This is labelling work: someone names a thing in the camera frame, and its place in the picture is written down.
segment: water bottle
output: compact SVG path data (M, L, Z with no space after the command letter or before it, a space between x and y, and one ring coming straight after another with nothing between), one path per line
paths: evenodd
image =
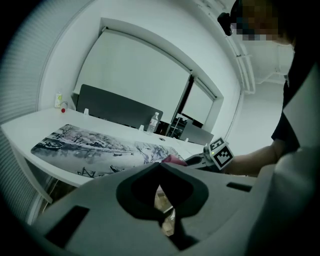
M151 118L148 129L146 130L146 132L148 134L153 134L155 132L155 129L157 127L157 123L159 121L158 115L159 115L159 113L155 112L155 115Z

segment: white wall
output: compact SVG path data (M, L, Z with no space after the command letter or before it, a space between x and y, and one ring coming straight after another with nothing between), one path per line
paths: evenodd
M155 33L191 58L218 88L214 93L223 97L212 133L224 137L235 114L240 84L222 48L192 12L185 9L184 3L183 0L104 0L101 15Z
M75 109L71 99L81 67L96 40L100 27L100 1L84 9L65 30L47 62L41 81L38 109L54 106L55 94Z
M245 95L228 142L234 155L245 155L270 145L282 111L283 86L262 83L256 93Z

